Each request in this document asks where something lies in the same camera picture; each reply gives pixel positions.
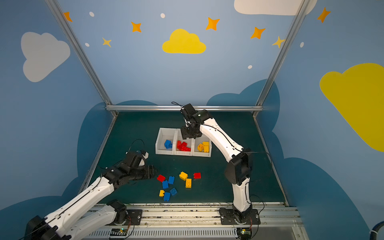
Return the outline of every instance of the orange star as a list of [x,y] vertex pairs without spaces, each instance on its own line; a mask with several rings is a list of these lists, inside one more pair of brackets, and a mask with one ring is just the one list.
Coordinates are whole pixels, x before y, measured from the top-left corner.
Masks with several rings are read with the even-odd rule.
[[260,39],[260,38],[262,37],[262,33],[263,33],[264,30],[265,30],[265,28],[264,28],[264,29],[258,29],[257,27],[255,27],[255,32],[254,32],[253,35],[251,36],[251,39],[252,39],[252,38],[258,38],[258,39]]
[[317,18],[318,20],[321,20],[321,22],[323,23],[324,22],[324,19],[328,16],[328,14],[330,14],[331,11],[327,11],[325,8],[323,10],[323,12],[321,13],[321,15]]
[[216,20],[212,20],[210,18],[208,18],[208,26],[207,26],[207,29],[213,29],[216,31],[216,24],[218,23],[219,19],[216,19]]
[[65,16],[65,18],[66,18],[68,21],[72,22],[72,19],[70,18],[70,12],[66,12],[66,13],[64,13],[64,16]]
[[131,23],[132,23],[132,26],[133,26],[132,32],[137,31],[137,32],[141,33],[141,30],[140,30],[141,23],[138,23],[138,24],[133,23],[133,22],[131,22]]

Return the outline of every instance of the yellow cloud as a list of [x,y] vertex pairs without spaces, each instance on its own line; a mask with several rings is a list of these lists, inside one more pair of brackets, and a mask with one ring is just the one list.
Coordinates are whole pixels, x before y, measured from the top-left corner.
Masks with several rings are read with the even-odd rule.
[[203,53],[207,47],[200,42],[199,37],[194,33],[189,33],[184,29],[175,30],[169,41],[163,43],[163,51],[166,53]]
[[320,88],[364,142],[384,152],[384,67],[363,63],[329,72]]

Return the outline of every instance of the horizontal metal bar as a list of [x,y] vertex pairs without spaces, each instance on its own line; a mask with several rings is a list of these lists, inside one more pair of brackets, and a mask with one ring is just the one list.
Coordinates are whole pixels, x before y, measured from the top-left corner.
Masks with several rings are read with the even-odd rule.
[[[108,111],[179,111],[180,106],[177,105],[107,105]],[[196,110],[206,109],[208,111],[262,111],[262,106],[194,106]]]

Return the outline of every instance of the black mounting plate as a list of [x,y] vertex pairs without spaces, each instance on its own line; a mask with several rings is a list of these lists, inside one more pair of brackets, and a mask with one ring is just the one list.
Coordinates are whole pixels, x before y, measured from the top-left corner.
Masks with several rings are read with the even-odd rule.
[[[140,225],[141,215],[143,210],[141,209],[127,209],[127,221],[122,224],[122,226],[127,226],[129,224],[129,217],[131,217],[131,225]],[[110,226],[118,226],[114,223],[109,224]]]
[[[218,210],[218,212],[220,214],[221,225],[238,225],[235,221],[233,209],[225,209],[222,207]],[[251,225],[251,220],[249,218],[252,219],[252,225],[260,224],[259,212],[257,209],[252,209],[244,225]]]

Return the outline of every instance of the work surface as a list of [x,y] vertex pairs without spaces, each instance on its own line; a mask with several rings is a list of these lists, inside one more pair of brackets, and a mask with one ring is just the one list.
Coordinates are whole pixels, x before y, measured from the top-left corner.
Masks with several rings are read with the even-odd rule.
[[[249,112],[212,112],[220,127],[238,144],[249,147],[253,152],[265,151],[260,139],[255,122]],[[156,177],[161,174],[167,179],[175,177],[174,185],[177,194],[170,197],[172,202],[232,202],[233,191],[231,183],[225,178],[224,171],[227,162],[214,144],[212,144],[211,157],[189,157],[173,155],[156,155],[155,142],[160,127],[180,128],[184,123],[180,112],[121,112],[119,113],[112,132],[104,147],[98,166],[110,167],[125,158],[131,143],[135,139],[145,142],[144,149],[149,153],[148,164],[157,169]],[[136,141],[131,151],[141,150],[141,141]],[[284,202],[276,177],[271,169],[271,164],[265,153],[251,154],[253,171],[249,183],[250,199],[259,202],[260,197],[264,202]],[[179,178],[180,172],[186,172],[192,178],[192,188],[185,188],[185,181]],[[201,179],[193,179],[193,173],[201,172]],[[93,182],[100,176],[97,167],[92,177]],[[117,199],[122,203],[164,203],[159,197],[162,184],[156,179],[139,180],[127,184],[100,203],[107,203]]]

